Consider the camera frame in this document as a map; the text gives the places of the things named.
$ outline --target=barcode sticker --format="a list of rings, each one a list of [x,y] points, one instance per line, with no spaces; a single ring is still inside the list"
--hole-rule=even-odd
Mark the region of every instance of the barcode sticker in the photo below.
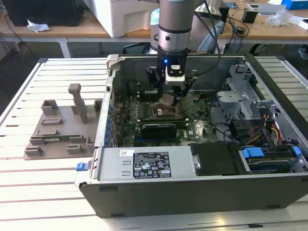
[[[133,156],[135,150],[120,150],[120,156]]]

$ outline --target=screw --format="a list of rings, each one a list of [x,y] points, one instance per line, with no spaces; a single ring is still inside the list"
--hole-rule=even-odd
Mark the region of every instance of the screw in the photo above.
[[[198,162],[194,162],[193,165],[194,165],[194,168],[195,168],[195,169],[200,169],[200,167],[201,167],[200,164],[199,164]]]

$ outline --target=motherboard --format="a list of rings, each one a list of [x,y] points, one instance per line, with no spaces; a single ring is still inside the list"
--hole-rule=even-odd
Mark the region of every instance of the motherboard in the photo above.
[[[145,95],[116,100],[119,147],[187,146],[217,142],[208,119],[209,99],[187,94],[176,106]]]

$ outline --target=green circuit board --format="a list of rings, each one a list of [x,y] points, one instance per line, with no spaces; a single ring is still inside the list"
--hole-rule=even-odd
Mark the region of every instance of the green circuit board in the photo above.
[[[186,146],[192,142],[216,142],[215,129],[207,114],[207,98],[196,98],[189,94],[175,107],[159,102],[140,102],[138,97],[123,98],[117,109],[119,146]],[[173,124],[176,136],[171,139],[144,139],[142,126],[148,124]]]

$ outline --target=power supply label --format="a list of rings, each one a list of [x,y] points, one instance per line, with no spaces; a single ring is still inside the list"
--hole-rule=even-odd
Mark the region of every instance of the power supply label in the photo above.
[[[171,177],[169,153],[134,153],[133,176],[136,179]]]

